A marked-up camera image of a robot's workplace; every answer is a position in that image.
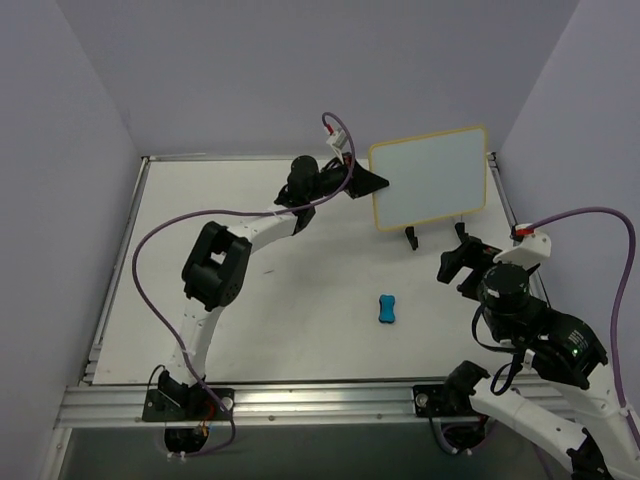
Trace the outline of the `yellow framed whiteboard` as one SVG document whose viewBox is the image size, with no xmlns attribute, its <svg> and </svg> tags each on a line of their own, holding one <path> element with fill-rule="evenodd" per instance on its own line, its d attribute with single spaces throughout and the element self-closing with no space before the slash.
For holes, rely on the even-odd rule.
<svg viewBox="0 0 640 480">
<path fill-rule="evenodd" d="M 372 145 L 369 171 L 389 181 L 373 194 L 376 228 L 401 230 L 483 209 L 487 147 L 482 125 Z"/>
</svg>

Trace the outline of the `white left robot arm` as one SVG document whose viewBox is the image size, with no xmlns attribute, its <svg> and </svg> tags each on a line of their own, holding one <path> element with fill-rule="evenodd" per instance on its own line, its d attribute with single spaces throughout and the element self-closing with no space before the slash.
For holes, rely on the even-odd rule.
<svg viewBox="0 0 640 480">
<path fill-rule="evenodd" d="M 342 191 L 358 199 L 389 186 L 350 153 L 337 155 L 324 167 L 303 155 L 293 160 L 286 183 L 265 213 L 240 212 L 246 220 L 233 227 L 215 221 L 203 226 L 181 272 L 186 297 L 181 325 L 176 329 L 161 319 L 176 340 L 157 387 L 170 412 L 190 419 L 210 397 L 203 386 L 208 350 L 222 312 L 241 292 L 251 255 L 304 230 L 316 204 Z"/>
</svg>

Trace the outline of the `blue bone shaped eraser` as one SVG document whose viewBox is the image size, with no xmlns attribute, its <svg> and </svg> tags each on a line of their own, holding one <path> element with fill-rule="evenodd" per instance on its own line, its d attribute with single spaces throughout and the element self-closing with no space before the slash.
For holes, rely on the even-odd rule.
<svg viewBox="0 0 640 480">
<path fill-rule="evenodd" d="M 382 324 L 393 324 L 396 322 L 395 314 L 396 298 L 394 295 L 382 294 L 379 297 L 378 321 Z"/>
</svg>

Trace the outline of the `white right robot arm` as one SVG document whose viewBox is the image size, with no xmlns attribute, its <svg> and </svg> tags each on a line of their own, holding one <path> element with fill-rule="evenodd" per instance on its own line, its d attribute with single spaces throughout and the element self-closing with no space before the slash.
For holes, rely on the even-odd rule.
<svg viewBox="0 0 640 480">
<path fill-rule="evenodd" d="M 506 375 L 462 362 L 446 378 L 443 402 L 458 414 L 492 418 L 552 456 L 574 479 L 636 479 L 639 446 L 633 436 L 634 410 L 618 399 L 613 356 L 579 318 L 551 308 L 530 291 L 530 276 L 551 255 L 550 238 L 517 230 L 511 248 L 500 250 L 472 236 L 442 253 L 437 274 L 448 284 L 462 268 L 470 274 L 458 286 L 478 301 L 472 322 L 485 322 L 493 344 L 508 353 Z M 533 370 L 568 402 L 568 421 L 516 392 L 522 370 Z"/>
</svg>

